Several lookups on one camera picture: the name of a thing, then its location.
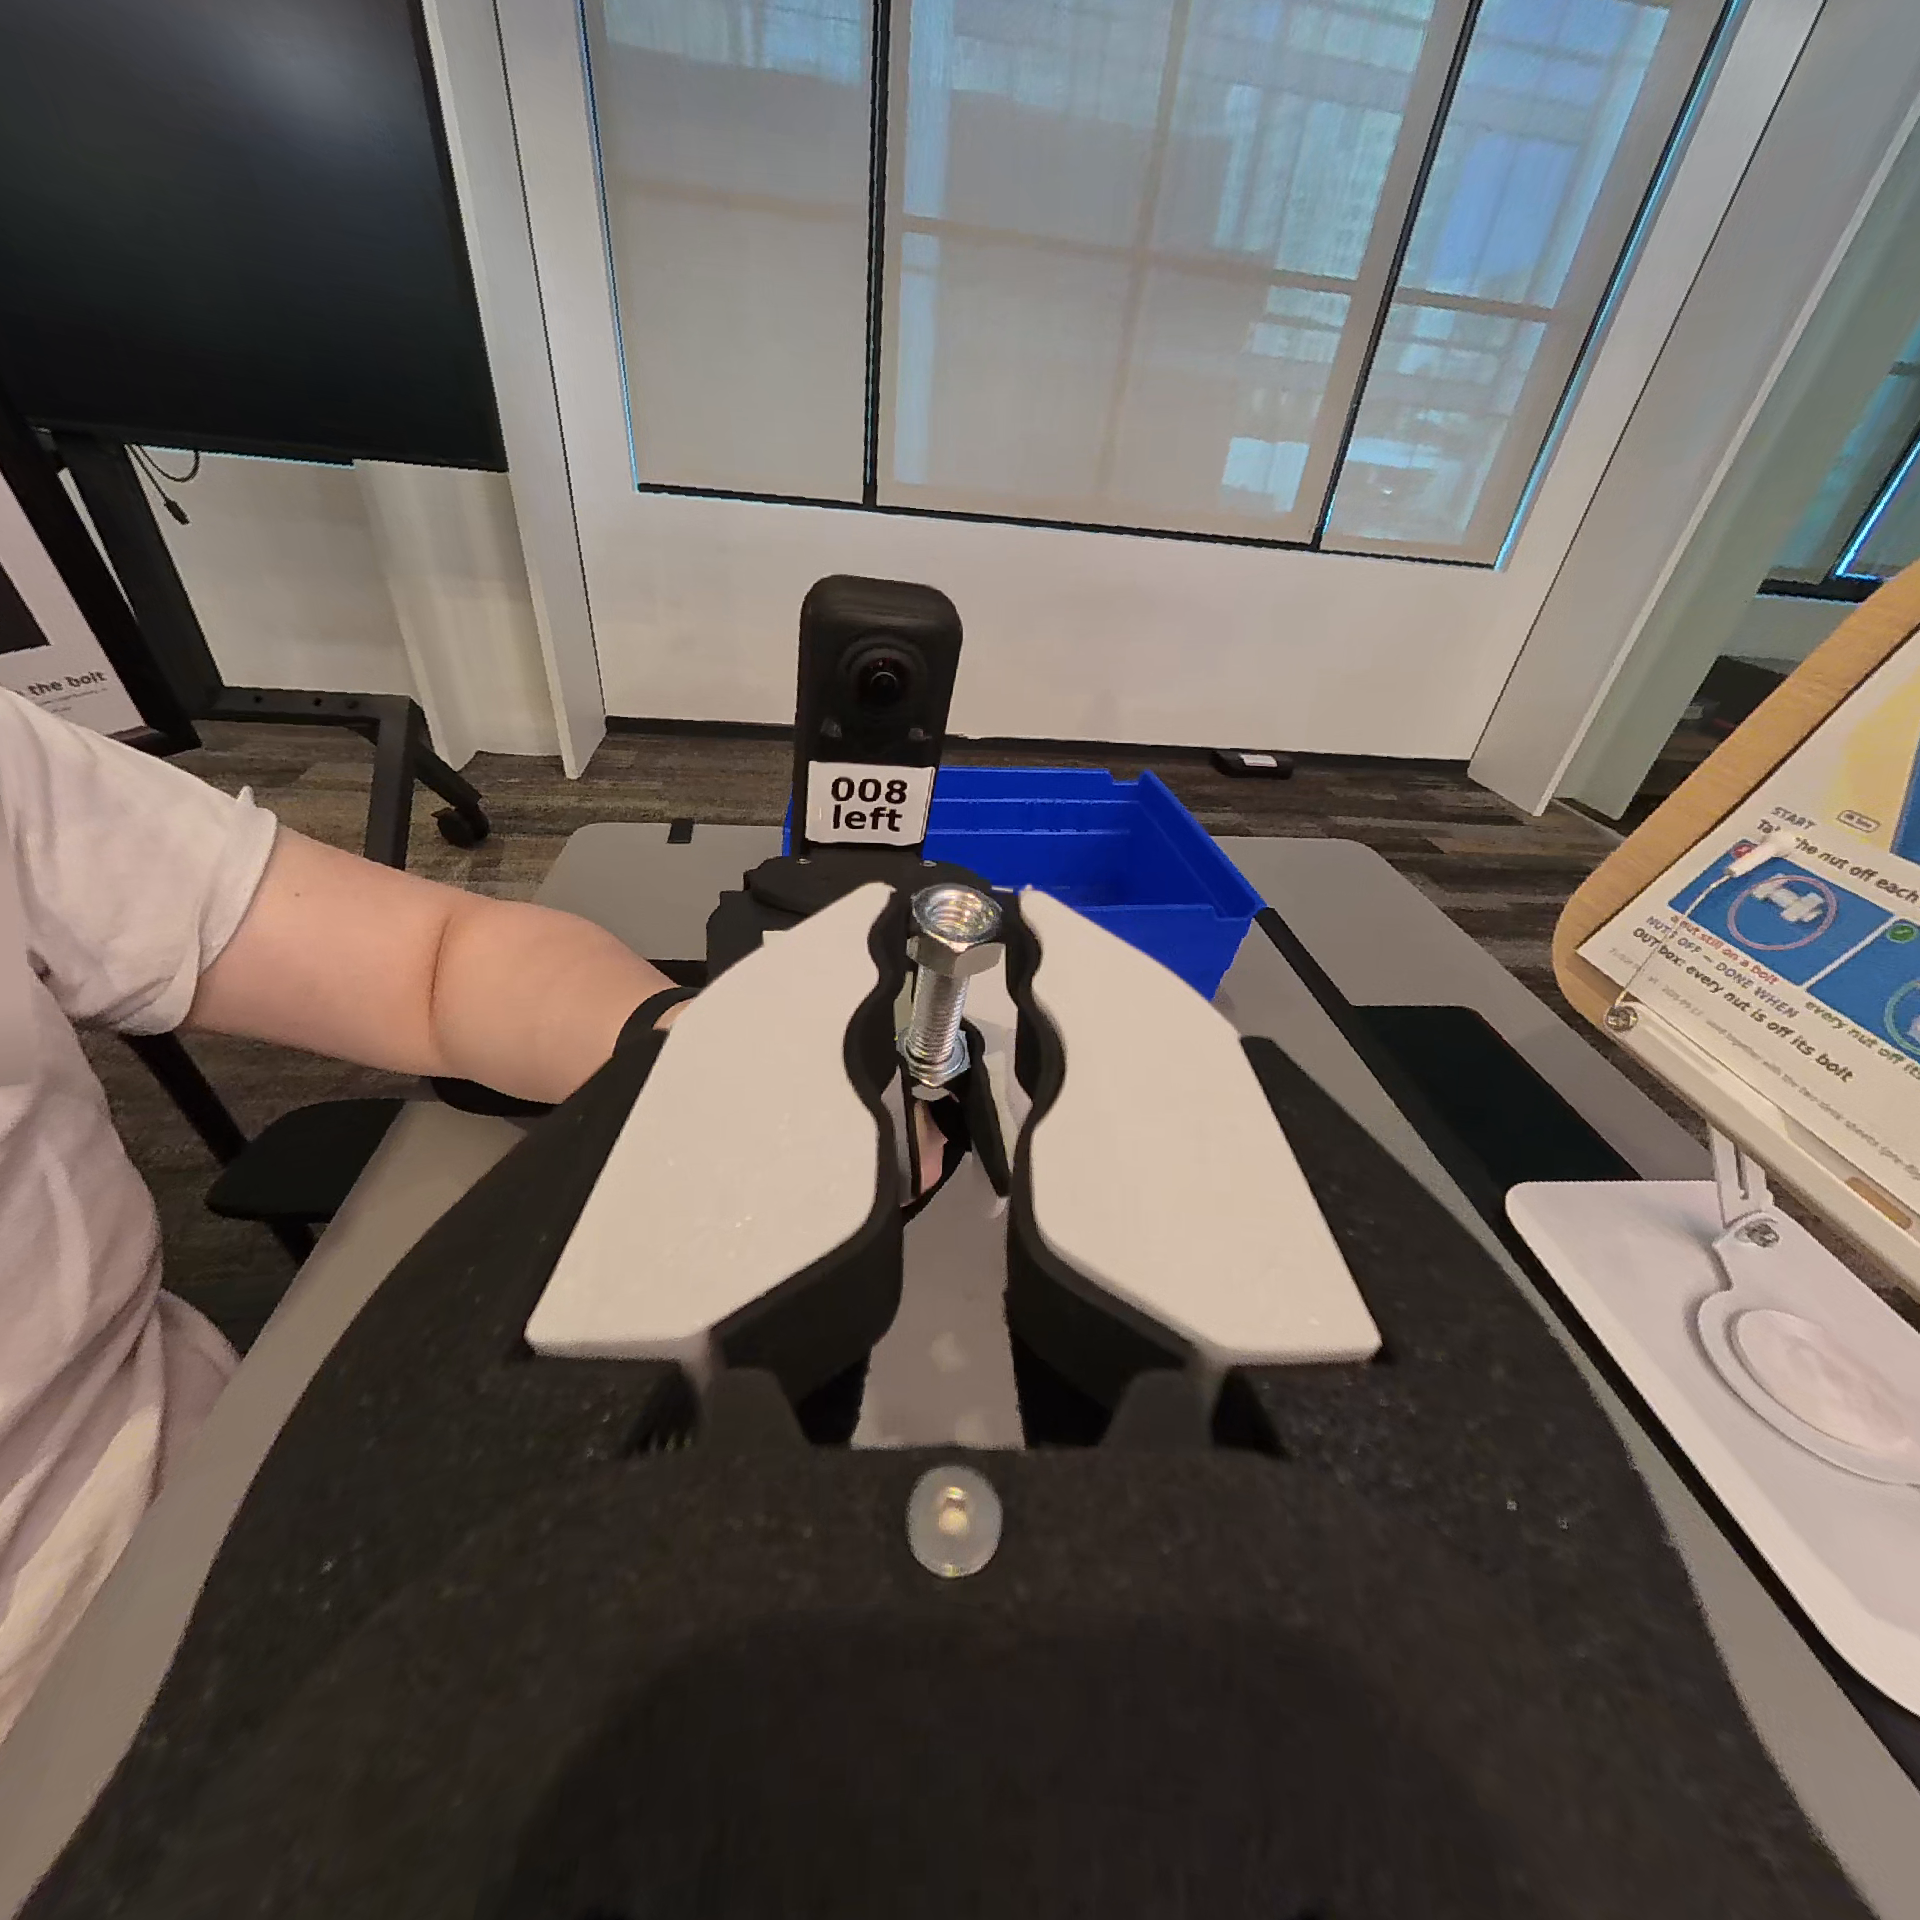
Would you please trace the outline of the printed instruction poster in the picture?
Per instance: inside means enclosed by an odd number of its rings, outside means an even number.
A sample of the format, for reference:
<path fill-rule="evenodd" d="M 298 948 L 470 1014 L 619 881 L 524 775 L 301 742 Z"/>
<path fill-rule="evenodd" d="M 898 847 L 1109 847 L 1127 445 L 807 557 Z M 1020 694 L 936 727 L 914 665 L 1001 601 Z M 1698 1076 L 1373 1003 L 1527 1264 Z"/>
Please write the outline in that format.
<path fill-rule="evenodd" d="M 1575 957 L 1916 1209 L 1916 638 Z"/>

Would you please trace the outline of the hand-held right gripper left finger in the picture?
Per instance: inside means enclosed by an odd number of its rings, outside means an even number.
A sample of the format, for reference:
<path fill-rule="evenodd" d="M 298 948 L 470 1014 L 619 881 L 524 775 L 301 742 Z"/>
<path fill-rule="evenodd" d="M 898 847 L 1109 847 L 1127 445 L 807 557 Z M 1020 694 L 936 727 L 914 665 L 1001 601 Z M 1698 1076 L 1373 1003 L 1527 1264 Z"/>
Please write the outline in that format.
<path fill-rule="evenodd" d="M 848 1447 L 906 1285 L 906 899 L 859 881 L 660 1038 L 524 1323 L 531 1356 L 759 1369 Z"/>

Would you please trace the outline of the wood and white document stand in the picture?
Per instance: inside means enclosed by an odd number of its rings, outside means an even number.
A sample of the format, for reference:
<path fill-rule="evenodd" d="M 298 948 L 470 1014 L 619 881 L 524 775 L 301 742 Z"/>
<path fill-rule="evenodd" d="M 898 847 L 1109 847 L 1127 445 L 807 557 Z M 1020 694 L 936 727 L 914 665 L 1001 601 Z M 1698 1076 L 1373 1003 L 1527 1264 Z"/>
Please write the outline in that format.
<path fill-rule="evenodd" d="M 1527 1183 L 1503 1213 L 1553 1290 L 1783 1590 L 1813 1647 L 1916 1774 L 1916 1209 L 1660 1031 L 1578 943 L 1722 824 L 1907 635 L 1916 567 L 1883 583 L 1586 876 L 1553 933 L 1566 1003 L 1709 1132 L 1706 1180 Z"/>

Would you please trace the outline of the large black wall screen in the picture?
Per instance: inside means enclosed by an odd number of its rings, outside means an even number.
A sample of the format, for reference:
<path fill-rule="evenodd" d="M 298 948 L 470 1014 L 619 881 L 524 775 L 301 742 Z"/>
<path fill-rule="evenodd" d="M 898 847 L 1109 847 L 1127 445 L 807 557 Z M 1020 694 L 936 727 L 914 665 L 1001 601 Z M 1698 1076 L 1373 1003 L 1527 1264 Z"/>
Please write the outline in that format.
<path fill-rule="evenodd" d="M 41 428 L 502 470 L 418 1 L 6 1 L 2 389 Z"/>

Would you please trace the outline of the blue plastic bin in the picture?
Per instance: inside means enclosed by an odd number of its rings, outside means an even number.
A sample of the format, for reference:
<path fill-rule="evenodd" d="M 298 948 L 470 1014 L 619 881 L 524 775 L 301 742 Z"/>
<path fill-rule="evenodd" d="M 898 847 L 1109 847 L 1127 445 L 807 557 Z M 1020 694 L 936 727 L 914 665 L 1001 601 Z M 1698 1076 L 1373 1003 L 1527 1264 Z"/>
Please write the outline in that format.
<path fill-rule="evenodd" d="M 1115 781 L 1105 768 L 949 762 L 932 782 L 920 852 L 780 852 L 746 876 L 746 891 L 774 914 L 807 917 L 869 878 L 907 894 L 936 881 L 1001 899 L 1044 891 L 1203 999 L 1263 904 L 1166 781 Z"/>

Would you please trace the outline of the silver hex bolt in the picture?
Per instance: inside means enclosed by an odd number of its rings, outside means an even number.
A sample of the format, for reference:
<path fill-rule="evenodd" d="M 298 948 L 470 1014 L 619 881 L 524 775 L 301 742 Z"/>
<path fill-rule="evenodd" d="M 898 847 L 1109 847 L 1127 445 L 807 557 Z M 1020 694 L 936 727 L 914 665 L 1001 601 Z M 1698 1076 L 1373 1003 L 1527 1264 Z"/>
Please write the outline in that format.
<path fill-rule="evenodd" d="M 906 1076 L 924 1095 L 943 1093 L 971 1061 L 966 1038 L 969 980 L 920 964 L 897 1031 L 897 1053 Z"/>

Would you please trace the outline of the person's light clothing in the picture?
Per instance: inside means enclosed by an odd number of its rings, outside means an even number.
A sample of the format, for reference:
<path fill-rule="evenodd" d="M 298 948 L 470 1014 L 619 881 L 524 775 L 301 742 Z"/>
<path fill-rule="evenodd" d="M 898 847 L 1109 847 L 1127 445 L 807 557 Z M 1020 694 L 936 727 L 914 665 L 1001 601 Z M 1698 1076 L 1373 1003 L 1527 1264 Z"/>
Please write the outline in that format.
<path fill-rule="evenodd" d="M 2 1732 L 238 1356 L 161 1290 L 157 1203 L 77 1031 L 183 1025 L 275 817 L 2 694 Z"/>

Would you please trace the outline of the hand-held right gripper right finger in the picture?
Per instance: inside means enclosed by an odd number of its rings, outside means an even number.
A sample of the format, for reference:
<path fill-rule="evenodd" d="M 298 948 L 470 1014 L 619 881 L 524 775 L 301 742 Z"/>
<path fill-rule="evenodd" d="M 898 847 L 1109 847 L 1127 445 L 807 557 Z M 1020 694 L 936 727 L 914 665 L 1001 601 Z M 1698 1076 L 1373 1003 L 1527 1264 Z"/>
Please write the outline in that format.
<path fill-rule="evenodd" d="M 1250 1047 L 1040 888 L 1008 908 L 1002 1310 L 1023 1437 L 1101 1437 L 1143 1372 L 1373 1361 L 1381 1333 Z"/>

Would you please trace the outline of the large glass window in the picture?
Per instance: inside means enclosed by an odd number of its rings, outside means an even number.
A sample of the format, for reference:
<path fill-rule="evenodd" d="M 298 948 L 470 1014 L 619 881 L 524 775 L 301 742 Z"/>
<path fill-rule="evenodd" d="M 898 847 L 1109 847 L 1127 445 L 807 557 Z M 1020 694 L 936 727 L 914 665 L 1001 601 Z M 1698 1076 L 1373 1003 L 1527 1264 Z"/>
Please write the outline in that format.
<path fill-rule="evenodd" d="M 580 1 L 639 492 L 1495 567 L 1730 1 Z"/>

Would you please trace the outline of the person's left forearm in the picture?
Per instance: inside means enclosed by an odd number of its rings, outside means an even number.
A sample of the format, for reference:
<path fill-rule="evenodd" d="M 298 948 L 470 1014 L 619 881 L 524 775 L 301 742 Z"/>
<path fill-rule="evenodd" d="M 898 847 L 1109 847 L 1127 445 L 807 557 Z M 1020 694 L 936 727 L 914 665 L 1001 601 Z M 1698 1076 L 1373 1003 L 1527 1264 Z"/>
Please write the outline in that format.
<path fill-rule="evenodd" d="M 275 828 L 187 1031 L 560 1103 L 668 976 L 580 917 Z"/>

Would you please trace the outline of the black metal screen stand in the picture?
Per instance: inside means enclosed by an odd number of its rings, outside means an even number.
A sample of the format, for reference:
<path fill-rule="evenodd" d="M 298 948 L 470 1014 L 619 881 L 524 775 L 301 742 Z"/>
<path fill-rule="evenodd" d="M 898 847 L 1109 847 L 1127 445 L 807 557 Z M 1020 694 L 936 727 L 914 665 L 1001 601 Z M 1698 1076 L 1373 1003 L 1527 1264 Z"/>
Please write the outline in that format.
<path fill-rule="evenodd" d="M 479 791 L 430 748 L 417 698 L 227 685 L 146 506 L 131 447 L 68 429 L 42 432 L 42 445 L 71 473 L 133 619 L 174 694 L 183 694 L 191 719 L 329 726 L 363 737 L 373 748 L 363 852 L 376 860 L 408 863 L 417 787 L 443 801 L 436 828 L 447 843 L 475 849 L 489 837 L 492 824 Z"/>

